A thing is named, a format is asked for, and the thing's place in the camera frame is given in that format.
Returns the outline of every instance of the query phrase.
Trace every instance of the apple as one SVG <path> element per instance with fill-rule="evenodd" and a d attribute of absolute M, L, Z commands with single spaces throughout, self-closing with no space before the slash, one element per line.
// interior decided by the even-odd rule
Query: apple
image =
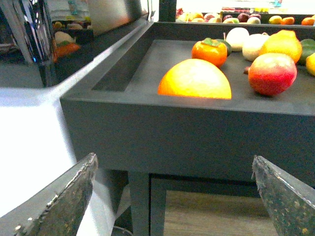
<path fill-rule="evenodd" d="M 260 19 L 258 17 L 253 16 L 247 20 L 247 23 L 248 24 L 260 24 Z"/>
<path fill-rule="evenodd" d="M 295 81 L 294 60 L 282 53 L 266 53 L 257 57 L 248 72 L 250 86 L 258 93 L 274 96 L 286 91 Z"/>
<path fill-rule="evenodd" d="M 233 18 L 233 16 L 231 16 L 231 15 L 226 15 L 226 16 L 223 17 L 223 21 L 225 21 L 225 20 L 228 19 L 228 18 Z"/>
<path fill-rule="evenodd" d="M 191 22 L 205 22 L 205 20 L 202 18 L 195 18 Z"/>
<path fill-rule="evenodd" d="M 252 15 L 250 15 L 250 17 L 257 17 L 257 18 L 259 18 L 261 20 L 261 15 L 260 14 L 252 14 Z"/>
<path fill-rule="evenodd" d="M 209 20 L 209 23 L 222 23 L 222 19 L 220 17 L 214 17 Z"/>
<path fill-rule="evenodd" d="M 249 19 L 249 14 L 246 14 L 246 13 L 241 13 L 238 15 L 237 19 L 240 21 L 240 22 L 247 22 L 247 20 Z"/>
<path fill-rule="evenodd" d="M 220 17 L 218 13 L 207 13 L 204 15 L 203 19 L 210 20 L 211 18 Z"/>
<path fill-rule="evenodd" d="M 224 24 L 235 24 L 235 22 L 232 20 L 232 18 L 228 18 L 225 21 L 223 21 Z"/>

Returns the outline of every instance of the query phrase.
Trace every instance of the green leaf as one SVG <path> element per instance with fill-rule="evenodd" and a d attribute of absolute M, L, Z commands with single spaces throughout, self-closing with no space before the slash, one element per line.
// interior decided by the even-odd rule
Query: green leaf
<path fill-rule="evenodd" d="M 208 44 L 208 45 L 213 46 L 213 47 L 217 47 L 217 46 L 219 46 L 221 44 L 221 42 L 214 41 L 211 38 L 205 38 L 202 42 L 204 44 Z"/>

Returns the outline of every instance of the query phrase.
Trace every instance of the white fruit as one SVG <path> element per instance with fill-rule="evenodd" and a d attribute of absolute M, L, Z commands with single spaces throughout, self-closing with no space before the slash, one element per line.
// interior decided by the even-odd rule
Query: white fruit
<path fill-rule="evenodd" d="M 259 50 L 269 38 L 267 34 L 252 34 L 244 42 L 242 53 L 246 60 L 254 61 L 259 56 Z"/>
<path fill-rule="evenodd" d="M 226 36 L 226 41 L 231 45 L 233 52 L 239 52 L 243 48 L 244 41 L 249 37 L 250 33 L 245 28 L 236 27 Z"/>
<path fill-rule="evenodd" d="M 58 31 L 55 33 L 55 40 L 57 44 L 60 44 L 64 41 L 75 43 L 75 39 L 73 39 L 69 34 L 62 31 Z"/>

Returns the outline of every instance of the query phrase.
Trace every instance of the persimmon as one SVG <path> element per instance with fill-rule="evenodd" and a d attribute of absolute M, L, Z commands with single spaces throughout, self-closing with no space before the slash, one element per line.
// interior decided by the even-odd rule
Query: persimmon
<path fill-rule="evenodd" d="M 226 61 L 227 47 L 222 42 L 206 38 L 195 43 L 191 51 L 191 58 L 206 60 L 220 68 Z"/>

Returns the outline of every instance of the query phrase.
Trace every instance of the red apple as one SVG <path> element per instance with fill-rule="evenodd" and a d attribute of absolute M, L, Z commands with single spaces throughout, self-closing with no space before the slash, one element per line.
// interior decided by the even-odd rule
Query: red apple
<path fill-rule="evenodd" d="M 210 20 L 211 18 L 215 18 L 215 17 L 220 17 L 220 15 L 218 13 L 207 13 L 206 15 L 204 15 L 203 19 Z"/>
<path fill-rule="evenodd" d="M 261 20 L 261 15 L 260 14 L 252 14 L 252 15 L 249 16 L 249 18 L 250 17 L 257 17 L 258 19 Z"/>
<path fill-rule="evenodd" d="M 228 18 L 233 18 L 233 16 L 231 16 L 231 15 L 226 15 L 226 16 L 223 17 L 223 21 L 225 21 L 225 20 L 228 19 Z"/>
<path fill-rule="evenodd" d="M 248 18 L 249 18 L 249 14 L 246 14 L 246 13 L 241 13 L 238 15 L 237 19 L 240 21 L 240 22 L 247 22 Z"/>
<path fill-rule="evenodd" d="M 296 75 L 297 68 L 290 56 L 266 53 L 253 61 L 248 79 L 256 92 L 273 96 L 286 91 L 293 84 Z"/>

